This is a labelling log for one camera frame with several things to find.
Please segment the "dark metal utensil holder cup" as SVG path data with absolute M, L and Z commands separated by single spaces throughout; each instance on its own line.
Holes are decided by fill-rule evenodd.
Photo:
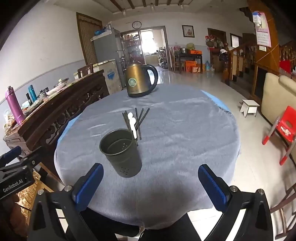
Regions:
M 109 132 L 100 141 L 99 148 L 119 176 L 131 178 L 140 172 L 142 161 L 129 130 L 121 128 Z

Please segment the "white ceramic spoon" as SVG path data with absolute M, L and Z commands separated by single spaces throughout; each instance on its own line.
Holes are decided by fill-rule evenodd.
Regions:
M 129 124 L 132 125 L 133 113 L 132 113 L 132 112 L 129 112 L 129 113 L 127 114 L 127 117 L 128 117 Z
M 137 120 L 134 117 L 129 119 L 130 128 L 132 130 L 133 137 L 135 140 L 137 139 L 137 130 L 135 128 L 136 123 L 137 123 Z

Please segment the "dark metal chopstick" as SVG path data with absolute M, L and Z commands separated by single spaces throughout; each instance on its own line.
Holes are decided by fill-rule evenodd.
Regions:
M 138 132 L 138 138 L 140 140 L 142 140 L 142 135 L 141 135 L 141 132 L 140 132 L 140 124 L 139 124 L 139 118 L 138 118 L 138 111 L 137 111 L 137 108 L 135 108 L 135 114 L 136 114 L 136 120 L 137 120 L 137 132 Z
M 133 117 L 133 113 L 128 113 L 127 111 L 125 111 L 124 115 L 125 115 L 125 120 L 126 120 L 126 123 L 127 123 L 127 127 L 132 132 L 133 139 L 135 140 L 135 143 L 138 146 L 137 131 L 135 129 L 135 124 L 137 123 L 137 121 Z
M 142 108 L 141 111 L 140 111 L 140 115 L 138 117 L 138 124 L 137 124 L 136 130 L 138 130 L 138 127 L 140 126 L 141 117 L 142 117 L 143 112 L 144 112 L 144 108 Z
M 130 124 L 129 124 L 129 121 L 128 121 L 127 114 L 124 112 L 124 113 L 122 113 L 122 115 L 123 115 L 123 118 L 124 118 L 124 120 L 125 120 L 125 124 L 126 124 L 126 126 L 127 126 L 127 129 L 128 129 L 129 131 L 131 131 L 131 128 L 130 128 Z
M 144 121 L 144 119 L 145 119 L 145 117 L 147 116 L 147 114 L 148 114 L 149 111 L 150 111 L 150 108 L 148 108 L 148 109 L 145 111 L 144 115 L 143 115 L 143 116 L 140 118 L 140 120 L 139 120 L 138 126 L 140 126 L 140 125 L 142 124 L 142 122 Z

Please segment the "carved dark wooden sideboard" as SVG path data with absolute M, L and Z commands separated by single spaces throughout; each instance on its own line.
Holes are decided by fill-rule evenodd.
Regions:
M 3 141 L 10 149 L 20 146 L 21 157 L 40 146 L 46 147 L 48 150 L 41 161 L 41 167 L 60 180 L 54 165 L 57 140 L 69 121 L 89 105 L 109 95 L 103 73 L 100 70 L 70 83 L 43 102 L 20 126 L 9 130 Z

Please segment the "grey table cloth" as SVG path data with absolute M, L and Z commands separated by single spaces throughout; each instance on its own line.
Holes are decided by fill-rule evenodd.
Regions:
M 143 111 L 142 161 L 134 177 L 116 173 L 99 143 L 124 128 L 124 112 Z M 229 182 L 240 150 L 236 119 L 203 91 L 185 85 L 160 84 L 149 95 L 130 98 L 118 92 L 88 106 L 60 140 L 54 154 L 57 173 L 74 184 L 94 163 L 104 177 L 89 208 L 129 225 L 159 229 L 189 211 L 211 208 L 198 168 L 207 164 Z

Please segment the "teal thermos bottle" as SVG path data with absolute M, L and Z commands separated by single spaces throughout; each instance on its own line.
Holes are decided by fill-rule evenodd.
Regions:
M 30 95 L 30 98 L 31 98 L 32 102 L 35 102 L 38 98 L 36 96 L 36 92 L 35 92 L 35 90 L 33 88 L 33 85 L 30 85 L 28 87 L 28 91 L 29 91 L 29 95 Z

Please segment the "purple thermos bottle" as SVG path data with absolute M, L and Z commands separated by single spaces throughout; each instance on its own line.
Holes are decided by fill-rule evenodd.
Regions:
M 8 90 L 5 93 L 5 98 L 8 102 L 10 110 L 16 120 L 16 123 L 18 125 L 21 125 L 22 122 L 25 120 L 25 116 L 24 116 L 23 111 L 20 107 L 20 104 L 17 100 L 14 89 L 11 86 L 8 87 Z

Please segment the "small white wooden stool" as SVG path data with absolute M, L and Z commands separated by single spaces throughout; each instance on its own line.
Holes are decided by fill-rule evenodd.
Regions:
M 243 99 L 242 106 L 240 108 L 240 113 L 243 114 L 244 117 L 252 114 L 253 116 L 257 115 L 257 109 L 259 108 L 259 104 L 251 99 Z

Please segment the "red plastic child chair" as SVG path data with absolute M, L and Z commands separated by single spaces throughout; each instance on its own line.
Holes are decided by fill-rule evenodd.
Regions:
M 286 162 L 288 156 L 295 147 L 295 116 L 295 109 L 288 106 L 284 113 L 276 118 L 271 130 L 262 140 L 262 144 L 265 145 L 273 133 L 277 131 L 286 141 L 289 142 L 290 145 L 288 146 L 285 155 L 280 160 L 281 166 Z

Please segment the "cream leather sofa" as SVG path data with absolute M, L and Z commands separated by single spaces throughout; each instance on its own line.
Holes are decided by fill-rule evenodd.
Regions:
M 261 102 L 261 113 L 270 122 L 282 115 L 287 106 L 296 108 L 296 83 L 285 75 L 266 73 Z

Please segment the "gold electric kettle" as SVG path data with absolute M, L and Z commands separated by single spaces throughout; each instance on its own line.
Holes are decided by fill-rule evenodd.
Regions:
M 149 70 L 154 75 L 153 84 L 151 84 Z M 157 86 L 158 77 L 158 71 L 154 66 L 133 61 L 125 70 L 128 96 L 137 98 L 150 94 Z

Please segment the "white chest freezer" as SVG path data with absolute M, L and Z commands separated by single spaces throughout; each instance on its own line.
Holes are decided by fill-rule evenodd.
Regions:
M 122 84 L 114 59 L 88 64 L 74 73 L 74 82 L 82 81 L 86 85 L 103 87 L 109 95 L 120 92 Z

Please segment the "wooden stair railing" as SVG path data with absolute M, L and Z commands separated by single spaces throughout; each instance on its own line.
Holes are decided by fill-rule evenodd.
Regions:
M 224 63 L 222 82 L 236 82 L 238 77 L 249 73 L 254 63 L 255 42 L 248 41 L 231 50 L 221 49 L 219 60 Z

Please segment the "dark wooden side table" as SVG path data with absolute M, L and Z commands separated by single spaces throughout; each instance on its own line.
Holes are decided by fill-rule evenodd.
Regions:
M 190 50 L 187 53 L 175 53 L 176 65 L 179 73 L 182 71 L 190 72 L 192 67 L 199 67 L 200 73 L 203 73 L 203 56 L 201 51 Z

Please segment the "grey refrigerator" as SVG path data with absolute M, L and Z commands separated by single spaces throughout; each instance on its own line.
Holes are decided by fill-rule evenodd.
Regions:
M 93 36 L 91 42 L 94 45 L 95 54 L 98 62 L 115 60 L 119 79 L 122 87 L 125 87 L 125 75 L 121 64 L 121 58 L 125 56 L 123 49 L 121 34 L 115 28 L 106 30 L 100 35 Z

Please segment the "wall calendar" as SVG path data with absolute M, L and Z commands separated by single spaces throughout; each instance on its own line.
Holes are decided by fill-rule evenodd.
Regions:
M 252 13 L 252 19 L 255 25 L 257 45 L 271 47 L 270 32 L 265 13 L 255 11 Z

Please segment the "framed wall picture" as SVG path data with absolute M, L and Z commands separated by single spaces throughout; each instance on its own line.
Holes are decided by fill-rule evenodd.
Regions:
M 194 27 L 191 25 L 182 25 L 183 37 L 184 38 L 194 38 Z

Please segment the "round wall clock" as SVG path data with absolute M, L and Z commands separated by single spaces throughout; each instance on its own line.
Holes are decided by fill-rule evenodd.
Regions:
M 142 23 L 141 23 L 140 21 L 134 21 L 134 22 L 132 23 L 132 27 L 133 27 L 134 29 L 140 29 L 140 28 L 142 27 Z

